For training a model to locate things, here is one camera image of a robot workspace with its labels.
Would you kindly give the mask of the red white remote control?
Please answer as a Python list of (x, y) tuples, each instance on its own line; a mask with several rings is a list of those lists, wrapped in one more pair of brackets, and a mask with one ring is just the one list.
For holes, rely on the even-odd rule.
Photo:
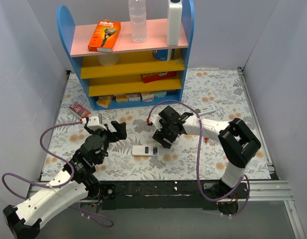
[(157, 146), (134, 145), (132, 156), (158, 156)]

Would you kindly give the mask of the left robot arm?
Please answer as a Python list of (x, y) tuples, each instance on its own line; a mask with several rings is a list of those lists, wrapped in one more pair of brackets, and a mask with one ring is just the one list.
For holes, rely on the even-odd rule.
[(110, 143), (127, 138), (126, 123), (112, 121), (115, 131), (107, 124), (87, 117), (80, 120), (89, 133), (70, 161), (41, 189), (22, 203), (4, 208), (3, 214), (16, 239), (34, 239), (57, 214), (82, 199), (102, 200), (113, 196), (115, 186), (103, 184), (95, 176), (95, 166), (108, 156)]

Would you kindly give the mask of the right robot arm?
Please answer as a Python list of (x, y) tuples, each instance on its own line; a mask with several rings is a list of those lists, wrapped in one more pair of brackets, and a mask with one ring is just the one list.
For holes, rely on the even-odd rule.
[(180, 115), (167, 106), (158, 114), (150, 114), (147, 124), (155, 126), (153, 139), (164, 148), (170, 149), (182, 134), (198, 135), (219, 142), (229, 161), (219, 183), (220, 194), (225, 198), (231, 198), (237, 193), (238, 181), (261, 148), (258, 138), (240, 118), (231, 121), (203, 119), (195, 113), (185, 112)]

